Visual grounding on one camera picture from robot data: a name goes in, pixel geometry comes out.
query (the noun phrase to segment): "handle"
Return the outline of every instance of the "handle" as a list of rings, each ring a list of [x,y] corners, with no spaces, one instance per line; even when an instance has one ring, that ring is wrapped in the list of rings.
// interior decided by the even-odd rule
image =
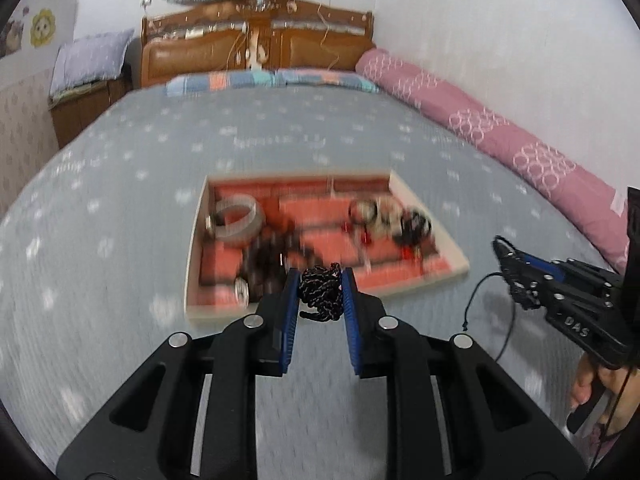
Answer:
[[[591,397],[589,397],[589,400],[578,406],[573,413],[570,413],[566,418],[566,427],[571,434],[577,433],[577,431],[582,427],[605,391],[606,388],[604,387],[604,384],[600,382],[600,378],[596,374],[593,382],[591,383]]]

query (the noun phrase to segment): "wooden cabinet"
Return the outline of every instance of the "wooden cabinet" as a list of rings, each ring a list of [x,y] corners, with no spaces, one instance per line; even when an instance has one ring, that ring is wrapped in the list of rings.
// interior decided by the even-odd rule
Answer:
[[[60,149],[130,90],[130,77],[122,75],[118,79],[94,83],[86,91],[69,95],[53,104],[50,113]]]

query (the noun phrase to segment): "purple pillow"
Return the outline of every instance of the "purple pillow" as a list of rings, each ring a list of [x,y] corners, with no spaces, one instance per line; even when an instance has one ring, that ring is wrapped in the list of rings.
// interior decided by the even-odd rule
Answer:
[[[80,38],[60,47],[49,95],[96,80],[116,79],[134,30],[107,32]]]

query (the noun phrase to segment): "metal screw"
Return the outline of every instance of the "metal screw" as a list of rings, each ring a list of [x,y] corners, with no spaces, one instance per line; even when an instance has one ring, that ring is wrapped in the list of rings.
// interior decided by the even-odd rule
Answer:
[[[398,327],[398,320],[393,316],[385,316],[378,320],[378,324],[380,325],[380,328],[393,330]]]
[[[258,328],[259,326],[262,326],[264,320],[262,319],[262,316],[251,314],[250,316],[245,317],[243,322],[244,326],[247,328]]]
[[[466,334],[458,334],[457,336],[455,336],[455,338],[453,338],[453,344],[458,348],[462,348],[463,350],[471,348],[471,345],[473,343],[474,340]]]
[[[185,346],[189,341],[189,337],[184,332],[176,332],[169,337],[169,346],[180,348]]]

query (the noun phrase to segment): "pink blanket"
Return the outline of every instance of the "pink blanket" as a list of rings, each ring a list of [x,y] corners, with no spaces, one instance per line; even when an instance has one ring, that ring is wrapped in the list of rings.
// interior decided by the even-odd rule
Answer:
[[[619,272],[628,257],[626,197],[444,79],[372,49],[356,72],[527,180]]]

